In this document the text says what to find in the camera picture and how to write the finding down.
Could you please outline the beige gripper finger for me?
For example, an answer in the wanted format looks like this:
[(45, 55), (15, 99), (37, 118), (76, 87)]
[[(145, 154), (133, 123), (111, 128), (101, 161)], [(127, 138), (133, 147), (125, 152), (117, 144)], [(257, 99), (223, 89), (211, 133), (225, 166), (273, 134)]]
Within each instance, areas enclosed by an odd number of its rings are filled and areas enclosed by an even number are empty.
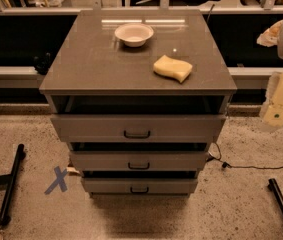
[(283, 126), (283, 72), (274, 72), (270, 76), (260, 118), (272, 128)]
[(278, 44), (278, 38), (281, 30), (283, 21), (280, 20), (273, 24), (271, 27), (266, 29), (262, 34), (257, 38), (257, 43), (261, 46), (272, 47)]

